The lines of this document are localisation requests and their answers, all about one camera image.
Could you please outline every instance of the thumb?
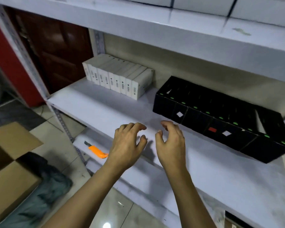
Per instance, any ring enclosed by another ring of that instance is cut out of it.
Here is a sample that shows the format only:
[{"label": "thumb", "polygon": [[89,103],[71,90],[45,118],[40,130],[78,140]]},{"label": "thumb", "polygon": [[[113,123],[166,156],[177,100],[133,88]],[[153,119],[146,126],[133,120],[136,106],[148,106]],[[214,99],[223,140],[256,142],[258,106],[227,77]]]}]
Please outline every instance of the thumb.
[{"label": "thumb", "polygon": [[141,153],[143,151],[143,149],[145,148],[145,146],[147,145],[147,139],[145,138],[145,135],[142,135],[140,137],[140,141],[137,145],[137,149],[138,149],[138,152]]},{"label": "thumb", "polygon": [[156,146],[162,146],[164,144],[164,141],[163,141],[163,138],[162,138],[162,130],[159,130],[155,134],[155,142],[156,142]]}]

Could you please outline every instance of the brown door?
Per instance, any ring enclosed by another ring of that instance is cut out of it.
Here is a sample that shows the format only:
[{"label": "brown door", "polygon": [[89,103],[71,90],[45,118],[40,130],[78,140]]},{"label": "brown door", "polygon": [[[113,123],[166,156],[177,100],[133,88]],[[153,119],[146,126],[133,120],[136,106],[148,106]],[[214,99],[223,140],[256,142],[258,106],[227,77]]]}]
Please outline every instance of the brown door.
[{"label": "brown door", "polygon": [[81,63],[93,57],[87,28],[6,10],[50,94],[85,77]]}]

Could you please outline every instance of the white sticker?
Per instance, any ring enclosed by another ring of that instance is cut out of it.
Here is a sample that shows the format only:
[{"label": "white sticker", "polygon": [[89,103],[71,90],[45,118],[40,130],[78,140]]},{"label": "white sticker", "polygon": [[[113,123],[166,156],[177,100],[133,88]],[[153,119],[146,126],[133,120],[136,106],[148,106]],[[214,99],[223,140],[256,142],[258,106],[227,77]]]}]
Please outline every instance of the white sticker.
[{"label": "white sticker", "polygon": [[180,118],[183,116],[182,112],[180,111],[176,115],[179,116]]},{"label": "white sticker", "polygon": [[230,133],[230,132],[227,131],[227,130],[226,130],[225,132],[223,132],[223,135],[224,135],[224,136],[229,136],[230,134],[232,134],[232,133]]}]

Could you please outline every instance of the beige wall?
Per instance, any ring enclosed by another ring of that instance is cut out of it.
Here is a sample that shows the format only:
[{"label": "beige wall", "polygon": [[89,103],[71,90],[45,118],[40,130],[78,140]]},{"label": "beige wall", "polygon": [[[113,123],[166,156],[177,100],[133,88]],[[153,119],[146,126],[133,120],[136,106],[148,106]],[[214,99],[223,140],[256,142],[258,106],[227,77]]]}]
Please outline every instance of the beige wall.
[{"label": "beige wall", "polygon": [[106,53],[155,70],[160,88],[171,76],[264,106],[285,116],[285,82],[104,34]]}]

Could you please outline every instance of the brown box with black edge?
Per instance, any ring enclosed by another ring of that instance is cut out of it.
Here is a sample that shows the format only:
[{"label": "brown box with black edge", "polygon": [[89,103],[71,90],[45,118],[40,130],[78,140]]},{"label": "brown box with black edge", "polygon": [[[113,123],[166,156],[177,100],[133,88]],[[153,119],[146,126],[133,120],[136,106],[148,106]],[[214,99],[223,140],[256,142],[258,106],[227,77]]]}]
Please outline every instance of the brown box with black edge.
[{"label": "brown box with black edge", "polygon": [[0,221],[41,182],[17,160],[42,142],[17,122],[0,127]]}]

